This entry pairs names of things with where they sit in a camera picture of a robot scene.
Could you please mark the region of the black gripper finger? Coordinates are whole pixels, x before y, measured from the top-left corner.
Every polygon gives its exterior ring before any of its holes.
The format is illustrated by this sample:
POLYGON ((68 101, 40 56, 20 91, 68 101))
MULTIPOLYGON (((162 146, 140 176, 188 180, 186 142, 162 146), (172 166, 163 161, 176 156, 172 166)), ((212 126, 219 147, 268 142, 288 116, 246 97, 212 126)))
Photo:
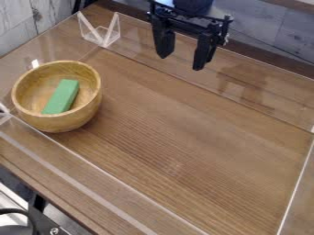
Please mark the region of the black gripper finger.
POLYGON ((158 17, 152 18, 152 32, 158 56, 164 59, 174 52, 175 33, 168 23, 158 17))
POLYGON ((206 63, 212 60, 216 51, 216 36, 212 33, 204 32, 199 35, 198 46, 194 53, 192 69, 199 71, 206 63))

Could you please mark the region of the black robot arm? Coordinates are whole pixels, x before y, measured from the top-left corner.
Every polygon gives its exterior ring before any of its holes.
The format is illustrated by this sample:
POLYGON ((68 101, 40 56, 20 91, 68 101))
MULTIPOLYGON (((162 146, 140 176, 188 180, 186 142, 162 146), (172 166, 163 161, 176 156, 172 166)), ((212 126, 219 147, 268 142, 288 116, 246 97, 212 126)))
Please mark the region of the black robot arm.
POLYGON ((198 39, 192 70, 199 71, 214 59, 218 46, 228 43, 232 16, 216 10, 215 0, 148 0, 156 54, 166 59, 175 49, 175 33, 198 39))

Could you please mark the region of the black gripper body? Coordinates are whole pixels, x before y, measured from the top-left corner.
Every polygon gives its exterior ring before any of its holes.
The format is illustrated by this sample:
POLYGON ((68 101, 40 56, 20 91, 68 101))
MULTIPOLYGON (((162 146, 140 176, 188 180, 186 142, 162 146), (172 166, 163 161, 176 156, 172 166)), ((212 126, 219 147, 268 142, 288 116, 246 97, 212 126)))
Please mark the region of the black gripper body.
POLYGON ((228 29, 232 16, 215 5, 216 0, 147 0, 150 13, 172 20, 179 30, 199 34, 212 28, 218 45, 228 43, 228 29))

